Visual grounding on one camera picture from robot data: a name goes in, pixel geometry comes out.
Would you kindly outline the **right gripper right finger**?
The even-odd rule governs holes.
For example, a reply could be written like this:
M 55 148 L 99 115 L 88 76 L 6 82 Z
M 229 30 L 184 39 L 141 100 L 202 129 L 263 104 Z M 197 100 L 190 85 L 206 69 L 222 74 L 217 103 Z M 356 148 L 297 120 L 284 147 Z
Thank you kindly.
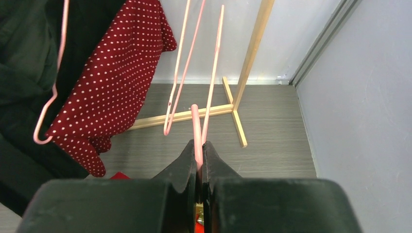
M 325 179 L 244 178 L 203 146 L 207 233 L 360 233 L 348 196 Z

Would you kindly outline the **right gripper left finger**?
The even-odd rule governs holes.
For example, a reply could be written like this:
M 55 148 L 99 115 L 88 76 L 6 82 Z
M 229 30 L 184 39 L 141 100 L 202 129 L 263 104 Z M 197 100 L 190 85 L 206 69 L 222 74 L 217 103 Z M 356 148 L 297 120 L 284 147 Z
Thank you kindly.
M 194 142 L 151 179 L 52 180 L 36 192 L 19 233 L 192 233 Z

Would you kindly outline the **plain red garment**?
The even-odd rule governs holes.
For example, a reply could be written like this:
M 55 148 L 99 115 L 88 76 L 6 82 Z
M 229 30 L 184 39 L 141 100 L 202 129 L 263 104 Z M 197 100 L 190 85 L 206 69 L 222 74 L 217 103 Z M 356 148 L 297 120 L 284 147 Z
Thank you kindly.
M 122 172 L 117 172 L 110 179 L 130 179 L 130 177 Z

